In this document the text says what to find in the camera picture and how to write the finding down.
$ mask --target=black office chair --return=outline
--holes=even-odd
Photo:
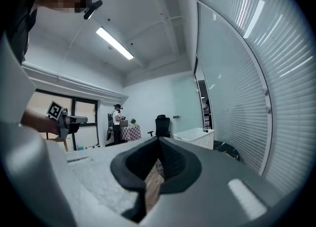
[[[157,116],[155,121],[156,121],[156,136],[170,138],[170,131],[169,131],[170,118],[161,114]],[[153,131],[148,132],[148,134],[153,136]]]

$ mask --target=potted plant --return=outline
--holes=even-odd
[[[130,121],[130,123],[131,123],[132,125],[135,125],[135,124],[136,124],[136,120],[132,118],[132,120]]]

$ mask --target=white shirt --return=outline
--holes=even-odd
[[[121,113],[119,113],[118,111],[114,111],[112,118],[113,118],[113,124],[114,125],[120,125],[120,121],[116,121],[115,117],[118,115],[118,117],[121,117]]]

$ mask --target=white plastic basket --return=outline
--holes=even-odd
[[[213,150],[214,130],[195,128],[173,134],[177,140]]]

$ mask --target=checkered tablecloth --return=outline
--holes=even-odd
[[[132,125],[128,127],[123,127],[120,129],[120,138],[126,141],[134,141],[137,139],[141,139],[142,136],[140,134],[139,125]]]

